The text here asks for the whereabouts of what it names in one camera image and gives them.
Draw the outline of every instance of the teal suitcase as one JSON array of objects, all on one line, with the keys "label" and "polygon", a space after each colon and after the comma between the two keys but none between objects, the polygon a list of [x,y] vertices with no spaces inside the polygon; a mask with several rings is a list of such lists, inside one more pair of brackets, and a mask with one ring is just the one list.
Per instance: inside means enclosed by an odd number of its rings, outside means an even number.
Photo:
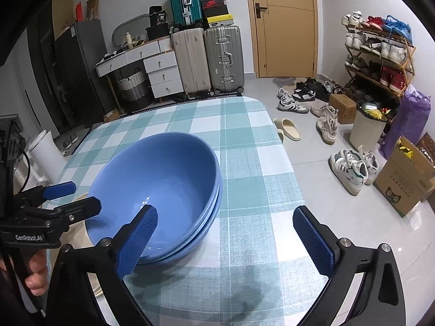
[{"label": "teal suitcase", "polygon": [[170,6],[176,25],[202,26],[201,0],[170,0]]}]

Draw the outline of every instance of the screw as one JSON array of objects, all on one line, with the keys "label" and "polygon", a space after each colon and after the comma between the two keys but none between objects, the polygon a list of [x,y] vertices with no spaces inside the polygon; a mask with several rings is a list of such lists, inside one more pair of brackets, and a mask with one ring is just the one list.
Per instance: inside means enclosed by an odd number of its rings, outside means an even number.
[{"label": "screw", "polygon": [[385,252],[390,252],[391,251],[391,247],[388,244],[383,243],[381,245],[382,250],[384,250]]},{"label": "screw", "polygon": [[71,245],[70,244],[64,244],[62,245],[62,247],[60,248],[61,252],[67,252],[70,249]]},{"label": "screw", "polygon": [[345,248],[348,248],[350,245],[352,245],[352,242],[348,238],[341,238],[340,244],[343,245]]},{"label": "screw", "polygon": [[99,245],[100,246],[109,246],[110,243],[112,243],[112,239],[111,238],[103,238],[100,240]]}]

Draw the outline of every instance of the silver suitcase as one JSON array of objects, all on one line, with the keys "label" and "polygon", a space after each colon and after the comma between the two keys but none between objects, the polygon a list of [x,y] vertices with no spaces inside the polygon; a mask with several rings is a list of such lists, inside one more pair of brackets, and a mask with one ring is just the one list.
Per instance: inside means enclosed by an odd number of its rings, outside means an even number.
[{"label": "silver suitcase", "polygon": [[237,26],[209,28],[204,34],[210,80],[215,94],[220,91],[243,92],[244,69],[242,40]]},{"label": "silver suitcase", "polygon": [[205,55],[204,30],[194,28],[174,33],[172,44],[184,91],[194,94],[210,90],[212,85]]}]

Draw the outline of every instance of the purple bag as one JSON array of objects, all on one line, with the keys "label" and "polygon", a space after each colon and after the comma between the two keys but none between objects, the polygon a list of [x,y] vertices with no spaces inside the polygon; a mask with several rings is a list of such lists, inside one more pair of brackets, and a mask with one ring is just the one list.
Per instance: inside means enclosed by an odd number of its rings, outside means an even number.
[{"label": "purple bag", "polygon": [[431,112],[431,97],[417,91],[411,84],[405,91],[399,110],[379,152],[388,159],[400,136],[416,144]]}]

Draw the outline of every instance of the drawer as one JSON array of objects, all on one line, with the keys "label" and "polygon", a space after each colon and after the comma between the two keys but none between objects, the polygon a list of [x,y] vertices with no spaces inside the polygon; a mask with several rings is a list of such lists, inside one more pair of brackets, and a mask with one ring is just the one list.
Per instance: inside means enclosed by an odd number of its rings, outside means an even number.
[{"label": "drawer", "polygon": [[154,97],[159,98],[169,94],[184,92],[181,79],[174,79],[152,86]]},{"label": "drawer", "polygon": [[175,58],[175,53],[172,51],[153,56],[151,58],[146,58],[144,60],[144,65],[147,73],[150,73],[153,71],[162,70],[163,68],[176,66],[177,59]]},{"label": "drawer", "polygon": [[125,52],[125,59],[127,64],[140,60],[142,58],[147,58],[148,56],[156,55],[160,53],[159,42],[148,42],[144,45],[138,46],[132,50]]},{"label": "drawer", "polygon": [[164,52],[167,50],[170,50],[170,37],[164,38],[164,39],[160,39],[159,40],[159,47],[160,47],[160,52]]},{"label": "drawer", "polygon": [[97,73],[99,77],[101,77],[125,65],[127,65],[127,61],[125,60],[125,53],[123,53],[119,56],[111,58],[110,60],[107,60],[106,62],[103,62],[101,65],[98,65]]},{"label": "drawer", "polygon": [[154,85],[180,78],[180,72],[178,70],[178,66],[171,66],[164,68],[163,70],[148,73],[148,76],[150,78],[151,85]]}]

